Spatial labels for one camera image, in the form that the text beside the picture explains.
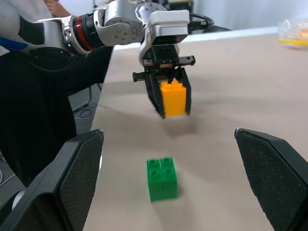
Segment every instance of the person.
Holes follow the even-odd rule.
[[[55,17],[68,17],[71,14],[60,4],[59,0],[44,0],[50,13]]]
[[[94,9],[106,9],[108,4],[115,0],[94,0]]]
[[[68,13],[55,2],[7,1],[31,22]],[[30,65],[21,53],[0,53],[0,152],[26,187],[76,136],[68,92],[103,82],[110,56],[110,50],[97,50],[83,65],[52,74]]]

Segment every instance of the lego stud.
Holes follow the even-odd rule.
[[[150,160],[149,165],[150,167],[157,167],[158,166],[157,160]]]
[[[176,88],[176,89],[183,88],[183,84],[179,83],[177,80],[173,80],[171,86],[172,88]]]
[[[166,89],[170,89],[171,88],[171,84],[168,83],[168,81],[163,81],[160,83],[161,87],[164,87]]]
[[[163,159],[163,163],[164,163],[165,166],[169,166],[169,165],[171,165],[171,159],[165,158],[165,159]]]
[[[150,172],[151,177],[158,177],[158,172],[156,170],[153,170]]]
[[[170,168],[165,169],[165,175],[166,175],[167,177],[171,176],[172,173],[173,173],[172,169],[170,169]]]

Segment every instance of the white wall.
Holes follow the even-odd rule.
[[[218,26],[237,30],[308,17],[308,0],[194,0],[194,11],[213,18]]]
[[[92,0],[60,0],[60,3],[72,15],[83,15],[92,12]]]

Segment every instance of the plastic container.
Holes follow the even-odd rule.
[[[286,19],[278,26],[279,42],[308,50],[308,18]]]

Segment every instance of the black pants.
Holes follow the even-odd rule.
[[[25,56],[0,56],[0,151],[27,187],[76,136],[68,92],[102,83],[112,48],[99,49],[68,73],[46,74]]]

